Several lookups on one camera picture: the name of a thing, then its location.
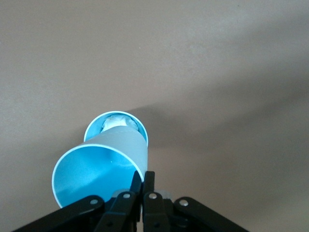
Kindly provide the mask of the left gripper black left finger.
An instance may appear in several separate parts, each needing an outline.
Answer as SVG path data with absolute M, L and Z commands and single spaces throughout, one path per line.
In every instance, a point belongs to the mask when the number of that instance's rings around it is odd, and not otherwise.
M 135 232 L 139 219 L 141 177 L 133 174 L 129 190 L 105 202 L 90 195 L 24 225 L 16 232 Z

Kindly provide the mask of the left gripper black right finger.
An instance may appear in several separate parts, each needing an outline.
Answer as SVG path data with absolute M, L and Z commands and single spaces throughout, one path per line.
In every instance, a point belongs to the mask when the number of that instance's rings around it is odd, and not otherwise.
M 181 197 L 175 201 L 155 191 L 155 173 L 145 173 L 142 189 L 142 221 L 145 232 L 246 232 L 197 200 Z

